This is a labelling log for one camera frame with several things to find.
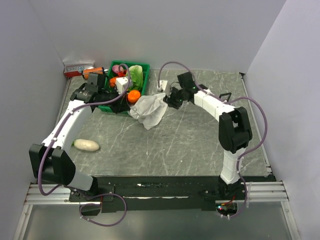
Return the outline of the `white camisole garment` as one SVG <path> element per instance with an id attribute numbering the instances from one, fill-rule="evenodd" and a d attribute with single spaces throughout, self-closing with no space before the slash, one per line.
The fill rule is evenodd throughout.
<path id="1" fill-rule="evenodd" d="M 129 115 L 150 130 L 160 123 L 168 104 L 164 102 L 164 92 L 155 95 L 143 95 L 130 107 Z"/>

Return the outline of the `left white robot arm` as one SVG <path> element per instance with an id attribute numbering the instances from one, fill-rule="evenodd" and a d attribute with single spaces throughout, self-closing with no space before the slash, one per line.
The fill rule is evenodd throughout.
<path id="1" fill-rule="evenodd" d="M 81 191 L 87 201 L 95 200 L 99 195 L 96 177 L 77 170 L 69 157 L 69 150 L 76 139 L 85 120 L 99 105 L 110 105 L 121 99 L 131 86 L 129 78 L 122 91 L 113 99 L 106 97 L 105 74 L 90 73 L 88 80 L 71 95 L 68 107 L 51 134 L 41 144 L 32 144 L 29 149 L 32 171 L 37 178 L 38 188 L 42 195 L 45 192 L 42 182 L 54 183 Z"/>

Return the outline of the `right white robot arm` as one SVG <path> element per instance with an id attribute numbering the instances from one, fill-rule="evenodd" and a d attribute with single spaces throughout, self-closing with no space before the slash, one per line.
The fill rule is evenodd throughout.
<path id="1" fill-rule="evenodd" d="M 165 93 L 164 101 L 169 107 L 179 109 L 184 101 L 193 103 L 208 112 L 218 121 L 218 140 L 224 149 L 220 178 L 224 181 L 218 187 L 223 199 L 230 199 L 236 193 L 242 154 L 252 140 L 248 112 L 244 107 L 234 107 L 216 97 L 207 87 L 195 83 L 191 72 L 177 76 L 180 88 L 171 87 L 167 80 L 158 80 L 157 89 Z"/>

